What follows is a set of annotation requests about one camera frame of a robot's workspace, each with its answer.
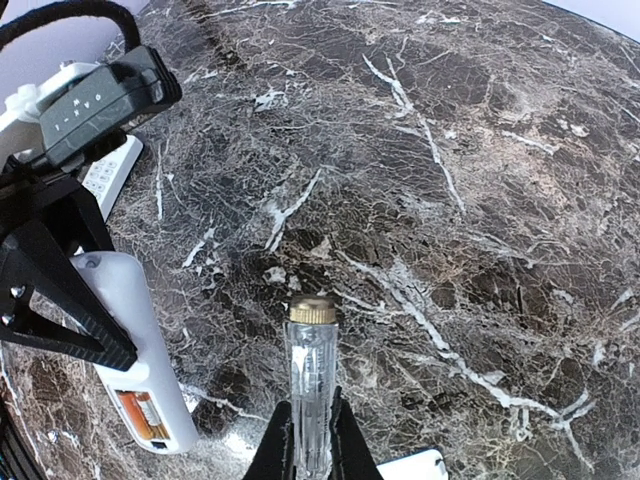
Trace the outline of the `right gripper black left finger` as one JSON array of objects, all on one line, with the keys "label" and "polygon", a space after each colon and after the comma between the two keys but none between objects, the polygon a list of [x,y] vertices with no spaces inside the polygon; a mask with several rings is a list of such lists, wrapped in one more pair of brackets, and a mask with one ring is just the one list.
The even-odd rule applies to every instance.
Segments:
[{"label": "right gripper black left finger", "polygon": [[243,480],[295,478],[291,404],[279,402]]}]

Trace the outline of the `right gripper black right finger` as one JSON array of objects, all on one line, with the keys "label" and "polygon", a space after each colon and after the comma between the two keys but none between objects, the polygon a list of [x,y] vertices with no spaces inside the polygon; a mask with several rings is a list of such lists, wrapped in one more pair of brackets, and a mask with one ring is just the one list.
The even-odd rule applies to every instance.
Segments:
[{"label": "right gripper black right finger", "polygon": [[335,389],[333,397],[330,440],[330,479],[382,480],[351,406],[342,398],[340,387]]}]

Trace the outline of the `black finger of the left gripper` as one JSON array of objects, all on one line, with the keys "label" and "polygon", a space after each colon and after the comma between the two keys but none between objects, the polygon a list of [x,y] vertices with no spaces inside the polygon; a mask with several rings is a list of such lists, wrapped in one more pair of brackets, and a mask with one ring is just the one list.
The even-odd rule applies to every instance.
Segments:
[{"label": "black finger of the left gripper", "polygon": [[1,244],[1,339],[116,371],[138,359],[129,335],[49,234]]},{"label": "black finger of the left gripper", "polygon": [[9,254],[9,235],[30,221],[43,227],[35,235],[37,249],[69,259],[78,250],[113,251],[98,201],[67,174],[40,177],[24,172],[1,176],[1,258]]}]

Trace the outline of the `white battery cover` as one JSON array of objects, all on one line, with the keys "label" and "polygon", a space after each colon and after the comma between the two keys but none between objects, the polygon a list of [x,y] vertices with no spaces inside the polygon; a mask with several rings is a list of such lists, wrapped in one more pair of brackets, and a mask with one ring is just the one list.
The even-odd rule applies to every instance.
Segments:
[{"label": "white battery cover", "polygon": [[448,480],[444,457],[437,449],[428,449],[377,466],[384,480]]}]

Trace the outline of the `clear handled screwdriver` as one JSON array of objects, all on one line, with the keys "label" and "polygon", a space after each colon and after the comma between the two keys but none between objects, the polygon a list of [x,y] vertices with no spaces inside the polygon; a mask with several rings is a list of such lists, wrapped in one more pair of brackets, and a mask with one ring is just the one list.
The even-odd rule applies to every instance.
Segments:
[{"label": "clear handled screwdriver", "polygon": [[285,330],[296,477],[326,479],[331,470],[330,423],[337,371],[334,302],[323,296],[294,298]]}]

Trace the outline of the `white remote with battery compartment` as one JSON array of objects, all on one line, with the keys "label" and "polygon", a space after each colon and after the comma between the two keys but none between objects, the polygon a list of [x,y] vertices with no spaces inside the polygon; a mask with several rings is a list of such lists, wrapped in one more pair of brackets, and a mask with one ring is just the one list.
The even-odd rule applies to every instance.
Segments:
[{"label": "white remote with battery compartment", "polygon": [[[198,433],[171,367],[141,264],[118,252],[83,253],[74,256],[71,263],[136,347],[137,360],[125,371],[94,366],[129,433],[152,453],[188,451]],[[149,392],[170,438],[142,440],[118,400],[117,390]]]}]

